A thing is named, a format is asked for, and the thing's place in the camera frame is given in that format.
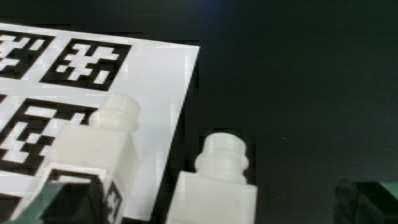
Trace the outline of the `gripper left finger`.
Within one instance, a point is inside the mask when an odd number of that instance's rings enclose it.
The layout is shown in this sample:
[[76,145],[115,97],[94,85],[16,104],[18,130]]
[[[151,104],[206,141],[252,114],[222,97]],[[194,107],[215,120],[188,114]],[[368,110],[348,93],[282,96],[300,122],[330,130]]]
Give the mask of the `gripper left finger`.
[[16,218],[2,224],[107,224],[99,183],[50,182]]

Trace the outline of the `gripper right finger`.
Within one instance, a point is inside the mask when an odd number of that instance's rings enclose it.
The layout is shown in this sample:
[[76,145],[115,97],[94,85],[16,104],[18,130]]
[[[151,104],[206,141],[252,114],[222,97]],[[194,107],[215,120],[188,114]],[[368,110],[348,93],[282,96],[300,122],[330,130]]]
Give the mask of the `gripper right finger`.
[[398,224],[398,182],[336,185],[334,224]]

